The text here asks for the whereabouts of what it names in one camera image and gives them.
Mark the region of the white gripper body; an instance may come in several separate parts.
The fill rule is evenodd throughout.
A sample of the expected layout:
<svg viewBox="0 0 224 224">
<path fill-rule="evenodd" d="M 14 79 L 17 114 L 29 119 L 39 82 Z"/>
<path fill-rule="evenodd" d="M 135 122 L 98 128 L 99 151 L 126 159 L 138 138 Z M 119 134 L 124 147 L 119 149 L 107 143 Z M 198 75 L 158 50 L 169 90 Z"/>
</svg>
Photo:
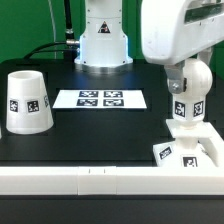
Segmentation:
<svg viewBox="0 0 224 224">
<path fill-rule="evenodd" d="M 224 40 L 224 0 L 143 0 L 141 46 L 154 64 L 176 64 Z"/>
</svg>

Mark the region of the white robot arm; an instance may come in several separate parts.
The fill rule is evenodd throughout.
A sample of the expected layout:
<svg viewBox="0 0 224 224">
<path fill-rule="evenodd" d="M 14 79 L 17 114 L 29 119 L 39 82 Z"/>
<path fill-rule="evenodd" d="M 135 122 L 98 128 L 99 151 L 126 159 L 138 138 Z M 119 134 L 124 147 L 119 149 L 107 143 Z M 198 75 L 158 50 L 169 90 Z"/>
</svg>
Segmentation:
<svg viewBox="0 0 224 224">
<path fill-rule="evenodd" d="M 80 37 L 77 65 L 111 71 L 132 62 L 122 30 L 122 0 L 85 0 L 86 28 Z M 169 91 L 185 91 L 184 61 L 197 54 L 207 61 L 224 40 L 224 0 L 142 0 L 142 53 L 163 65 Z"/>
</svg>

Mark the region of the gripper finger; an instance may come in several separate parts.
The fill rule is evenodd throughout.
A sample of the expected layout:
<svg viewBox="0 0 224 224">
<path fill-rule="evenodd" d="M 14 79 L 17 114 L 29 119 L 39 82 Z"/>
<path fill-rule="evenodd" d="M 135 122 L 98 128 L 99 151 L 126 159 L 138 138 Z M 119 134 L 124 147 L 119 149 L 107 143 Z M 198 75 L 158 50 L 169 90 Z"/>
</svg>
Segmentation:
<svg viewBox="0 0 224 224">
<path fill-rule="evenodd" d="M 197 67 L 198 68 L 205 68 L 210 66 L 211 58 L 213 55 L 213 49 L 212 48 L 206 48 L 202 51 L 200 51 L 197 54 Z"/>
<path fill-rule="evenodd" d="M 181 94 L 186 90 L 186 78 L 184 77 L 185 62 L 181 61 L 174 65 L 165 65 L 168 90 L 172 94 Z"/>
</svg>

